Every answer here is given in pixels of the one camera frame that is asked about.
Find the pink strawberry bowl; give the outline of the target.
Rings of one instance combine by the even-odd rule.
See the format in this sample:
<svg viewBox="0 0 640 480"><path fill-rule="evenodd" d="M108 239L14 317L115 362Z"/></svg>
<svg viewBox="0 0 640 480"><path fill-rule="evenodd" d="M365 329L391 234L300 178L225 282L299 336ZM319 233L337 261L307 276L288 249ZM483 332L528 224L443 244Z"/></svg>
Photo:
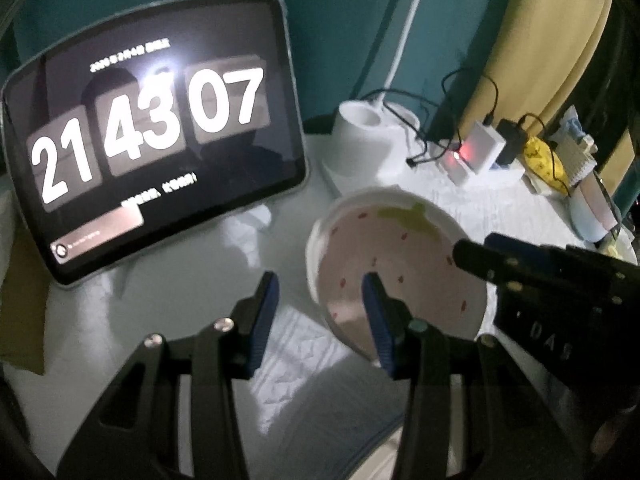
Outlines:
<svg viewBox="0 0 640 480"><path fill-rule="evenodd" d="M441 332L472 340L487 287L460 270L452 251L466 237L446 211L397 186L365 188L336 200L309 234L306 274L330 330L369 361L376 354L361 284L378 274L386 292Z"/></svg>

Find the stacked pastel bowls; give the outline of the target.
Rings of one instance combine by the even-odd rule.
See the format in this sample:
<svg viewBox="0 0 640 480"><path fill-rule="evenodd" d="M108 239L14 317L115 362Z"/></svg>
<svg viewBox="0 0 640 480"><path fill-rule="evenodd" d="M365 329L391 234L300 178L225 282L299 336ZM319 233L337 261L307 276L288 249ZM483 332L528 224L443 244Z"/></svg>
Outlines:
<svg viewBox="0 0 640 480"><path fill-rule="evenodd" d="M599 244L608 234L620 232L620 210L595 171L575 186L568 210L575 232L585 242Z"/></svg>

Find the yellow package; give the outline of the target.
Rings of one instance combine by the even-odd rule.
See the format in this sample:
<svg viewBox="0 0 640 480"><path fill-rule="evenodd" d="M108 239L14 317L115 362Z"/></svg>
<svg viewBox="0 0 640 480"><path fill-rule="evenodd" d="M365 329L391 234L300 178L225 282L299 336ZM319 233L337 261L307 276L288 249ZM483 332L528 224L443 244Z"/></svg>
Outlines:
<svg viewBox="0 0 640 480"><path fill-rule="evenodd" d="M525 143L523 156L526 168L539 180L563 196L570 195L566 171L549 144L533 136Z"/></svg>

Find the white basket with items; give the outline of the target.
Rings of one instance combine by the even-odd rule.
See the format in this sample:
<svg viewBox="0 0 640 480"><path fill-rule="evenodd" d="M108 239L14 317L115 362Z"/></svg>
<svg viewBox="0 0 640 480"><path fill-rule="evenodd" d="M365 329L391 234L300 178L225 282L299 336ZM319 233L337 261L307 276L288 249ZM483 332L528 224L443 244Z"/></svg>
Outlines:
<svg viewBox="0 0 640 480"><path fill-rule="evenodd" d="M555 154L562 162L570 186L584 180L596 168L593 154L598 148L592 136L582 128L574 105L565 111L550 141L555 144Z"/></svg>

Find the white lace tablecloth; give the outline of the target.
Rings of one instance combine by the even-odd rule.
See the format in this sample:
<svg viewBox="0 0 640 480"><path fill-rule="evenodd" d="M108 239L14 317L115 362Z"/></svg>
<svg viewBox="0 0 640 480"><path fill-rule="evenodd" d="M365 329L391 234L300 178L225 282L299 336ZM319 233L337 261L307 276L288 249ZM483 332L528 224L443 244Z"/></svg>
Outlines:
<svg viewBox="0 0 640 480"><path fill-rule="evenodd" d="M58 476L178 478L178 381L190 376L195 477L246 478L232 385L255 374L248 374L246 366L253 296L195 335L168 340L153 334L139 344L76 432ZM454 376L462 380L462 478L579 477L580 463L566 437L495 336L449 336L414 316L403 301L390 299L395 336L391 378L409 383L395 478L446 477ZM594 462L605 478L632 475L631 463L639 453L638 405L614 413L625 414L626 422L623 437Z"/></svg>

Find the black power adapter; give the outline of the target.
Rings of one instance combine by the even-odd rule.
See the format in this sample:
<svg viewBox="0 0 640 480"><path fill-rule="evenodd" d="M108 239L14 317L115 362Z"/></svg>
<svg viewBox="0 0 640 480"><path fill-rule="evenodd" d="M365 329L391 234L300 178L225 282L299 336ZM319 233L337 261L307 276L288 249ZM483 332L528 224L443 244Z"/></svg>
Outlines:
<svg viewBox="0 0 640 480"><path fill-rule="evenodd" d="M526 131L517 122L501 119L498 123L497 132L506 141L504 147L496 159L499 166L509 166L514 159L524 150L528 140Z"/></svg>

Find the white charger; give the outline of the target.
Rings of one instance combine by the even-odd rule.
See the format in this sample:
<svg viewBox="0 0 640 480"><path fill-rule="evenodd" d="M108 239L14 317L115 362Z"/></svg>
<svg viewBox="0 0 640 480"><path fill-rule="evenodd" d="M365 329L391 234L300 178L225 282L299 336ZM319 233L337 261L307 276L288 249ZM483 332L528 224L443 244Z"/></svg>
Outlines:
<svg viewBox="0 0 640 480"><path fill-rule="evenodd" d="M484 174L496 162L505 146L506 139L494 127L474 122L462 143L460 155L474 174Z"/></svg>

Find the white power strip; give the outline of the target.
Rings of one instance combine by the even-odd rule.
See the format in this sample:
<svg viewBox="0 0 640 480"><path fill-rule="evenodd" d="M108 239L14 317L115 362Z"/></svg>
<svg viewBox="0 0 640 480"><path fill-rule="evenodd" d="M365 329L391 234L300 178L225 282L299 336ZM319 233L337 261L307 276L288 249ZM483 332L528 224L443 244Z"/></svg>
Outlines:
<svg viewBox="0 0 640 480"><path fill-rule="evenodd" d="M437 166L459 188L467 186L476 176L473 169L456 151L446 151L436 160Z"/></svg>

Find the white desk lamp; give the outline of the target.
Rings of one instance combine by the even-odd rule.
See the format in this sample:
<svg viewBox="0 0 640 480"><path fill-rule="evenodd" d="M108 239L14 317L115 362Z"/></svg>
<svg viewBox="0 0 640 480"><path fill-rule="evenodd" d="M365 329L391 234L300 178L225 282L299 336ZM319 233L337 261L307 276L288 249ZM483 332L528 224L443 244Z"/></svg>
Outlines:
<svg viewBox="0 0 640 480"><path fill-rule="evenodd" d="M321 154L319 166L337 194L395 182L406 166L412 114L399 105L387 105L398 67L421 0L411 0L400 30L382 89L370 98L345 101Z"/></svg>

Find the tablet showing clock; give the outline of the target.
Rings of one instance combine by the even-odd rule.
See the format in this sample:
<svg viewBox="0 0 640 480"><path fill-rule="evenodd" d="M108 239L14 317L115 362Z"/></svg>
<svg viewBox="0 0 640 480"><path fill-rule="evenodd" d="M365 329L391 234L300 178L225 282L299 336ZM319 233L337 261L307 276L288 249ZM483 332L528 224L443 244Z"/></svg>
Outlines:
<svg viewBox="0 0 640 480"><path fill-rule="evenodd" d="M72 286L298 188L308 169L283 0L172 0L42 51L1 90L41 259Z"/></svg>

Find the yellow curtain left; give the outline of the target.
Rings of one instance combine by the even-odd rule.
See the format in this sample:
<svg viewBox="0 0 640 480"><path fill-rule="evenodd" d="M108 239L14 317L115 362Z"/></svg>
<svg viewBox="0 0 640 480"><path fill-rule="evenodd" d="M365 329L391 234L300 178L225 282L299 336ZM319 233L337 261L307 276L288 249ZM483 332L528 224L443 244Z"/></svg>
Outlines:
<svg viewBox="0 0 640 480"><path fill-rule="evenodd" d="M467 136L491 107L495 118L534 113L548 124L596 52L612 0L509 0L481 80L460 119Z"/></svg>

